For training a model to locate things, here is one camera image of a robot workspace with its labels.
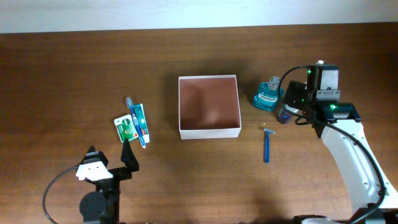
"bottle label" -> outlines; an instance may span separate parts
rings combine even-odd
[[[264,96],[263,94],[259,94],[259,98],[268,102],[276,102],[277,101],[277,97],[269,97],[269,96]]]

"box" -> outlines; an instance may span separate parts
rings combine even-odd
[[[178,78],[181,139],[236,138],[241,132],[236,75]]]

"mouthwash bottle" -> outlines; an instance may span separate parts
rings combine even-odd
[[[272,77],[269,82],[262,82],[257,95],[254,96],[253,106],[262,110],[274,111],[278,102],[279,81],[279,77]],[[280,96],[282,97],[283,94],[284,90],[280,88]]]

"cable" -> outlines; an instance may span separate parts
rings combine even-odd
[[[47,212],[47,209],[45,208],[45,197],[47,196],[47,192],[49,191],[50,187],[52,184],[55,183],[55,181],[57,181],[61,176],[67,174],[68,172],[77,169],[79,167],[79,165],[75,165],[74,167],[71,167],[65,171],[63,171],[62,173],[60,173],[58,176],[56,176],[53,180],[51,180],[51,182],[49,183],[49,185],[45,188],[44,190],[44,194],[43,194],[43,201],[42,201],[42,205],[43,205],[43,211],[44,211],[44,215],[48,218],[48,220],[50,220],[50,222],[52,222],[53,224],[58,224],[56,221],[54,221],[54,219],[51,218],[51,216],[49,215],[49,213]]]
[[[281,99],[281,97],[280,97],[280,87],[282,86],[282,81],[284,80],[284,78],[285,78],[290,72],[292,72],[292,71],[294,71],[294,70],[296,70],[296,69],[299,69],[299,68],[308,68],[308,65],[301,65],[301,66],[294,67],[294,68],[290,69],[289,71],[287,71],[287,72],[284,74],[284,76],[280,79],[280,82],[279,82],[279,85],[278,85],[278,99]],[[331,124],[325,123],[325,122],[323,122],[323,121],[319,121],[319,120],[316,119],[315,117],[311,119],[311,118],[309,118],[308,116],[304,116],[304,115],[301,115],[301,114],[297,114],[297,113],[294,113],[294,112],[291,111],[291,110],[288,110],[288,109],[286,108],[285,104],[282,102],[282,100],[280,100],[280,104],[281,104],[281,107],[282,107],[286,112],[288,112],[288,113],[290,113],[290,114],[292,114],[292,115],[298,117],[298,119],[296,119],[296,124],[297,124],[297,122],[298,122],[300,119],[306,119],[307,122],[313,122],[313,123],[317,123],[317,124],[326,126],[326,127],[331,128],[331,129],[333,129],[333,130],[335,130],[335,131],[338,131],[338,132],[341,133],[341,134],[344,134],[346,137],[350,138],[356,145],[358,145],[359,148],[362,149],[362,151],[363,151],[363,152],[365,153],[365,155],[368,157],[369,162],[372,164],[373,169],[374,169],[374,171],[375,171],[375,173],[376,173],[376,175],[377,175],[377,178],[378,178],[378,180],[379,180],[379,182],[380,182],[380,197],[379,197],[379,200],[372,206],[372,209],[369,209],[369,211],[367,211],[365,214],[361,215],[360,217],[355,218],[354,216],[352,216],[352,217],[348,220],[348,223],[349,223],[349,224],[355,224],[355,223],[357,223],[357,222],[360,222],[361,220],[365,219],[367,216],[369,216],[370,214],[372,214],[374,211],[376,211],[376,210],[379,208],[379,206],[381,205],[381,203],[383,202],[384,197],[386,196],[386,186],[384,185],[384,181],[383,181],[381,172],[380,172],[380,170],[379,170],[379,168],[378,168],[378,166],[377,166],[377,164],[376,164],[376,161],[373,159],[373,157],[372,157],[372,155],[369,153],[369,151],[362,145],[362,143],[361,143],[359,140],[357,140],[356,138],[354,138],[354,136],[350,135],[349,133],[347,133],[346,131],[344,131],[344,130],[342,130],[342,129],[340,129],[340,128],[337,128],[337,127],[335,127],[335,126],[333,126],[333,125],[331,125]]]

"bottle cap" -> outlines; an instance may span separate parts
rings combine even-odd
[[[272,77],[269,80],[268,89],[270,89],[270,90],[278,89],[279,81],[280,81],[279,77]]]

